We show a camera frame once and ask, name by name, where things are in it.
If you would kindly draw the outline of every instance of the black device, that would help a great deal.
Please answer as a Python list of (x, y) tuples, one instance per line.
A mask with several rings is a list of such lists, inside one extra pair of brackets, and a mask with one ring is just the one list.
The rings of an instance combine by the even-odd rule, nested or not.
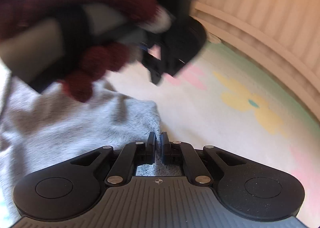
[[(163, 73), (174, 76), (195, 57), (206, 41), (203, 26), (189, 16), (192, 0), (157, 0), (172, 17), (171, 27), (154, 34), (130, 23), (103, 4), (62, 8), (51, 17), (1, 42), (0, 57), (13, 75), (41, 93), (73, 71), (80, 55), (92, 45), (108, 41), (140, 45), (142, 64), (158, 84)], [(161, 60), (148, 53), (157, 44)]]
[(288, 173), (208, 145), (195, 150), (161, 135), (162, 164), (182, 176), (135, 176), (155, 162), (155, 133), (122, 150), (103, 146), (33, 172), (14, 188), (22, 218), (12, 228), (305, 228), (304, 200)]

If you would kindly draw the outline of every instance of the pink pattern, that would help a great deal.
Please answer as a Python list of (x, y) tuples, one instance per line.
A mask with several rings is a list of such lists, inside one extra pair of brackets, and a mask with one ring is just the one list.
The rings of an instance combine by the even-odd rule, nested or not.
[[(160, 52), (161, 52), (160, 47), (158, 45), (154, 45), (151, 49), (149, 49), (149, 53), (158, 59), (161, 58)], [(178, 73), (177, 77), (172, 77), (168, 74), (164, 74), (163, 77), (174, 86), (181, 85), (182, 84), (181, 80), (184, 79), (194, 87), (200, 90), (206, 90), (207, 87), (198, 78), (198, 76), (204, 76), (204, 75), (205, 74), (200, 68), (192, 64), (188, 64)]]
[(320, 173), (317, 166), (310, 160), (307, 153), (291, 146), (291, 152), (298, 166), (291, 173), (303, 185), (306, 191), (305, 204), (308, 205), (310, 216), (320, 217)]

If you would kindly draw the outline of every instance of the yellow flower pattern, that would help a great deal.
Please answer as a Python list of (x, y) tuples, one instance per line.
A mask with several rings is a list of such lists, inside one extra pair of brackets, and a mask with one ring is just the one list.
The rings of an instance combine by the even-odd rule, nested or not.
[(254, 115), (260, 123), (270, 134), (281, 133), (283, 136), (283, 121), (282, 119), (269, 109), (267, 101), (257, 94), (252, 94), (243, 84), (239, 81), (226, 78), (217, 72), (213, 72), (216, 78), (230, 91), (221, 94), (222, 101), (228, 106), (246, 112), (254, 110)]

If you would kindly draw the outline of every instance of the crosshair marking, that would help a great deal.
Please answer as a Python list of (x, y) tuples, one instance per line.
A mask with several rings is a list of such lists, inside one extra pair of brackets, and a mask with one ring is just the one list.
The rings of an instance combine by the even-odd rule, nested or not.
[(162, 180), (161, 178), (157, 178), (157, 179), (155, 180), (155, 182), (159, 185), (159, 184), (161, 184), (161, 183), (163, 182), (163, 180)]

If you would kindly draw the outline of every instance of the ribbed black surface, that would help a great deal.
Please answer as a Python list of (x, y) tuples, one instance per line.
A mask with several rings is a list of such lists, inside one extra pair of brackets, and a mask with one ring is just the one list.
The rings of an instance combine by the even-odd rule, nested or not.
[(210, 188), (191, 185), (186, 177), (133, 177), (125, 186), (107, 189), (85, 214), (62, 222), (22, 218), (13, 228), (290, 228), (305, 227), (295, 217), (256, 222), (225, 209)]

